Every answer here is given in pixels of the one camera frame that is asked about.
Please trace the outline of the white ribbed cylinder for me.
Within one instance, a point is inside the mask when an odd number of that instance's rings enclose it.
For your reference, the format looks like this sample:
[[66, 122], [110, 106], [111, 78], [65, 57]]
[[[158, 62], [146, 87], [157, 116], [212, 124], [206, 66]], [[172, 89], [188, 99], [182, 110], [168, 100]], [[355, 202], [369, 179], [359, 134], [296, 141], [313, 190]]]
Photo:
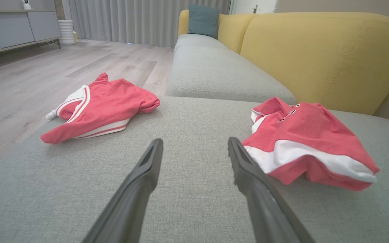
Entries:
[[73, 20], [58, 20], [61, 37], [59, 44], [71, 46], [75, 44]]

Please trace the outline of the narrow yellow sofa back cushion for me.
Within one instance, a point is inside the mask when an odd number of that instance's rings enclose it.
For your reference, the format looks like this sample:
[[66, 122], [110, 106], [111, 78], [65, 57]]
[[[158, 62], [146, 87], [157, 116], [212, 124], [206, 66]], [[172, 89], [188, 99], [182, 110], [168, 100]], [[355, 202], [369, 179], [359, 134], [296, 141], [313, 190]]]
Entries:
[[245, 32], [256, 14], [220, 15], [218, 20], [218, 41], [230, 50], [240, 54]]

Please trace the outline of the grey and green sideboard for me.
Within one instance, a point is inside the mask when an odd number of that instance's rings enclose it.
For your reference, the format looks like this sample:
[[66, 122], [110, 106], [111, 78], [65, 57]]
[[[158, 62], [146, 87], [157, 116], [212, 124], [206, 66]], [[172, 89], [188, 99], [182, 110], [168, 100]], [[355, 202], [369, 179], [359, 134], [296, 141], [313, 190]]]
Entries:
[[0, 52], [41, 43], [60, 44], [56, 12], [0, 10]]

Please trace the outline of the red garment with white band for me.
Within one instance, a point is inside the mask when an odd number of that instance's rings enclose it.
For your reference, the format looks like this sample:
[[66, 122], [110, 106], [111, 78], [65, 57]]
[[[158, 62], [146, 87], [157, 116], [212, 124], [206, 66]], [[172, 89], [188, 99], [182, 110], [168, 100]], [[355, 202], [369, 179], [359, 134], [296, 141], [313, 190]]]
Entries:
[[271, 98], [252, 109], [252, 135], [242, 146], [264, 174], [290, 185], [313, 183], [361, 191], [380, 168], [358, 137], [319, 103], [290, 106]]

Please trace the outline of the wide yellow sofa back cushion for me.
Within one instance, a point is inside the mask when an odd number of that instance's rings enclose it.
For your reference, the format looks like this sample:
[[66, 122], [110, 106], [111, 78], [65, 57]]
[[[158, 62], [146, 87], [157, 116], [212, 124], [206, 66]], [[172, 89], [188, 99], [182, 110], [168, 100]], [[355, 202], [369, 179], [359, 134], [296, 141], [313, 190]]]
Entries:
[[298, 102], [373, 115], [389, 94], [389, 17], [367, 12], [265, 14], [240, 54]]

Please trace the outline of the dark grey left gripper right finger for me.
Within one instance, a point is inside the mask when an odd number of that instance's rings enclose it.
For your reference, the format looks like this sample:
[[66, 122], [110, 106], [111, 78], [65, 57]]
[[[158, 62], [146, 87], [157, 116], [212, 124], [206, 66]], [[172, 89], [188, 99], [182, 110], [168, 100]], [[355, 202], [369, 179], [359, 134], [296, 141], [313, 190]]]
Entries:
[[236, 137], [228, 140], [234, 183], [246, 197], [257, 243], [315, 243], [310, 233]]

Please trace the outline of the grey sofa seat cushion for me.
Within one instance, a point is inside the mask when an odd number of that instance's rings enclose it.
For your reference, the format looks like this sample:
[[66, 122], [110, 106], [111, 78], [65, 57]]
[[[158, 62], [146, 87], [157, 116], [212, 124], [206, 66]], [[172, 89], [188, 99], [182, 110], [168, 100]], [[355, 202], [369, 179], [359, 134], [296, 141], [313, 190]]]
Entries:
[[174, 54], [166, 96], [254, 103], [294, 95], [271, 75], [235, 52], [208, 46], [181, 46]]
[[174, 48], [173, 55], [176, 54], [177, 50], [182, 46], [190, 46], [190, 47], [197, 47], [197, 46], [207, 46], [207, 47], [213, 47], [213, 48], [224, 48], [228, 49], [227, 46], [225, 46], [223, 43], [218, 41], [217, 39], [202, 35], [202, 34], [181, 34], [177, 38], [177, 42]]

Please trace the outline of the brown wooden post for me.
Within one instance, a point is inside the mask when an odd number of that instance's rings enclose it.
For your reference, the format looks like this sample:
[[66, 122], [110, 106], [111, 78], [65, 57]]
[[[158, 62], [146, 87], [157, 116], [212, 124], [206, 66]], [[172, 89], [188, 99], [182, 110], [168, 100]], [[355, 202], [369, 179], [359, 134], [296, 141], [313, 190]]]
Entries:
[[66, 20], [63, 9], [63, 0], [54, 0], [54, 5], [58, 20]]

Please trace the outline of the large grey sofa seat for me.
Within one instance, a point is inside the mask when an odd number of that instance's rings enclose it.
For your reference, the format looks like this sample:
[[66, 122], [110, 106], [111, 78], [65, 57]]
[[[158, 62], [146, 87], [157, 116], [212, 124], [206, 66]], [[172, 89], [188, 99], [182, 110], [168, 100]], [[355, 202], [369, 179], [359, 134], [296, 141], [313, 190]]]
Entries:
[[[163, 97], [120, 132], [44, 143], [56, 118], [0, 161], [0, 243], [80, 243], [153, 139], [164, 151], [142, 243], [256, 243], [247, 200], [234, 185], [228, 138], [251, 135], [257, 103]], [[380, 172], [360, 192], [304, 177], [272, 183], [318, 243], [389, 243], [389, 120], [332, 111]]]

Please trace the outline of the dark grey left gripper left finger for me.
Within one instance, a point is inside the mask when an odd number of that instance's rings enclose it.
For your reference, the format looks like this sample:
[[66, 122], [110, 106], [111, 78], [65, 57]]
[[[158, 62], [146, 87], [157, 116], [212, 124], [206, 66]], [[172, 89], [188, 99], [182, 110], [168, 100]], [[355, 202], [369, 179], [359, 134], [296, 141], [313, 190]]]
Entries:
[[158, 183], [162, 154], [162, 139], [154, 139], [82, 243], [139, 243], [147, 203]]

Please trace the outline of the grey pleated curtain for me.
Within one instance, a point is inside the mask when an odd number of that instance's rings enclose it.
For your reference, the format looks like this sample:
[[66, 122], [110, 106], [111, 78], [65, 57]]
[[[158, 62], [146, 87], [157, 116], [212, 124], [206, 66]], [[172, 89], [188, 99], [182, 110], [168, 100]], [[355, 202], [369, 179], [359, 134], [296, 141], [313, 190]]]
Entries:
[[231, 0], [68, 0], [74, 31], [95, 41], [174, 47], [179, 15], [190, 5], [227, 15]]

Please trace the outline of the red garment with striped trim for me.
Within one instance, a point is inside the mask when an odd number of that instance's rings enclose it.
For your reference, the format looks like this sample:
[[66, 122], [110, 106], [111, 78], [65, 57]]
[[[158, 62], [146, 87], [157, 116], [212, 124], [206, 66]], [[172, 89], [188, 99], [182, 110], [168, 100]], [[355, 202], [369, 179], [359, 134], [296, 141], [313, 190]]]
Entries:
[[159, 105], [160, 100], [150, 91], [125, 79], [110, 81], [102, 73], [46, 115], [47, 120], [60, 117], [65, 123], [42, 134], [41, 140], [59, 144], [123, 131], [133, 116], [151, 113]]

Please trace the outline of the teal throw pillow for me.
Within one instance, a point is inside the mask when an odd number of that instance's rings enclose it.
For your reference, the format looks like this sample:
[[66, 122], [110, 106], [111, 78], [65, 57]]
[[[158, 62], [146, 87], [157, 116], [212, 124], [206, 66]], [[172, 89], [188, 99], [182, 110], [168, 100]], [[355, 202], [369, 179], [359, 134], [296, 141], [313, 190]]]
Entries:
[[218, 39], [219, 9], [191, 4], [188, 10], [189, 34], [201, 34]]

